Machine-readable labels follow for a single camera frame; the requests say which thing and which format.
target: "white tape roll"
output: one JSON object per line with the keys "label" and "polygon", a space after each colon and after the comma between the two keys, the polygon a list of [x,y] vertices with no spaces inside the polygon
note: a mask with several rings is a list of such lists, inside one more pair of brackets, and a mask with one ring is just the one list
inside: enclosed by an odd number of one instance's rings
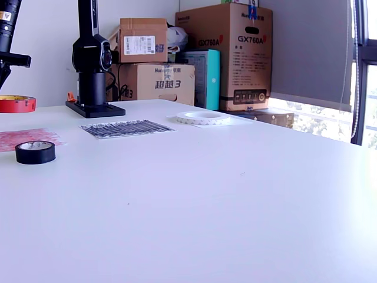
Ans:
{"label": "white tape roll", "polygon": [[183,112],[176,117],[177,121],[189,125],[225,125],[230,123],[230,116],[228,114],[199,111],[199,112]]}

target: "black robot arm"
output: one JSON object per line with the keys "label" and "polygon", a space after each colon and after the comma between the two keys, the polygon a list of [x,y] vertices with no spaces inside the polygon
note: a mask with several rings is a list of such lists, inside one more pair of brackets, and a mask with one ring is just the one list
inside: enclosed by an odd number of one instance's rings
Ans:
{"label": "black robot arm", "polygon": [[21,0],[0,1],[0,88],[11,74],[11,66],[30,67],[31,57],[10,53]]}
{"label": "black robot arm", "polygon": [[112,63],[110,43],[100,36],[97,0],[78,0],[80,38],[73,45],[72,63],[78,72],[77,102],[65,104],[86,118],[122,116],[125,110],[106,102],[107,72]]}

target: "teal box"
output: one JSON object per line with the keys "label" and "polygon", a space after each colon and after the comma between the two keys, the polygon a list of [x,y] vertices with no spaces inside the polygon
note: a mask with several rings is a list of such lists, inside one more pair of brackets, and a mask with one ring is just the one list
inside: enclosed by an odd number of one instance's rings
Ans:
{"label": "teal box", "polygon": [[195,66],[195,106],[220,108],[220,51],[192,50],[178,54],[178,62]]}

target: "orange object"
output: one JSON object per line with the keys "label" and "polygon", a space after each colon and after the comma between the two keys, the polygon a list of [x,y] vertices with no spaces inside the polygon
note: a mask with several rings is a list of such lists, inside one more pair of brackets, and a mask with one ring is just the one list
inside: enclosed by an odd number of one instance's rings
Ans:
{"label": "orange object", "polygon": [[77,99],[73,96],[73,92],[70,91],[68,93],[68,102],[76,102],[76,101],[77,101]]}
{"label": "orange object", "polygon": [[0,113],[28,113],[35,111],[37,100],[27,96],[0,96]]}

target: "pink paper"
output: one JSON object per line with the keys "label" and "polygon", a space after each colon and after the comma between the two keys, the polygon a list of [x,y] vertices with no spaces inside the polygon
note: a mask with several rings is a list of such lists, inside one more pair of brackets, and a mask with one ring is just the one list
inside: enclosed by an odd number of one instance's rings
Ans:
{"label": "pink paper", "polygon": [[60,136],[49,129],[33,129],[24,131],[3,131],[0,133],[0,152],[12,152],[20,143],[43,140],[54,143],[56,146],[65,144]]}

